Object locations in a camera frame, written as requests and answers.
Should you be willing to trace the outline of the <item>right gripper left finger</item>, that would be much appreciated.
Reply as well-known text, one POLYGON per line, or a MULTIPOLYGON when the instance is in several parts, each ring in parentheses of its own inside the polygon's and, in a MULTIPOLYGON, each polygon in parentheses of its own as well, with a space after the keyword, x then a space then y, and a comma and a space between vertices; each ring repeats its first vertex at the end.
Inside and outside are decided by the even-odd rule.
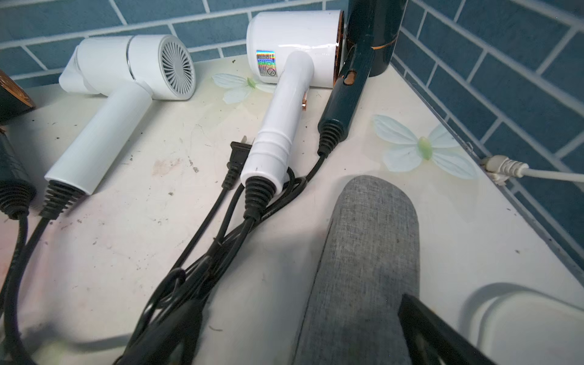
POLYGON ((202 310, 202 301, 186 302, 160 325, 148 330, 117 364, 166 364, 179 347, 182 348, 179 364, 192 364, 202 326, 202 310))

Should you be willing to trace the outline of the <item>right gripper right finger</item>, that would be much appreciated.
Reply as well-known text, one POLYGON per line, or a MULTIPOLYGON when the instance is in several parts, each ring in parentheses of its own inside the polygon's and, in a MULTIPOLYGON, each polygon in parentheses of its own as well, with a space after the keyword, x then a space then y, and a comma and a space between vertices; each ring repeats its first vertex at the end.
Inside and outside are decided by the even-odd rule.
POLYGON ((413 364, 494 364, 410 294, 402 295, 398 318, 413 364))

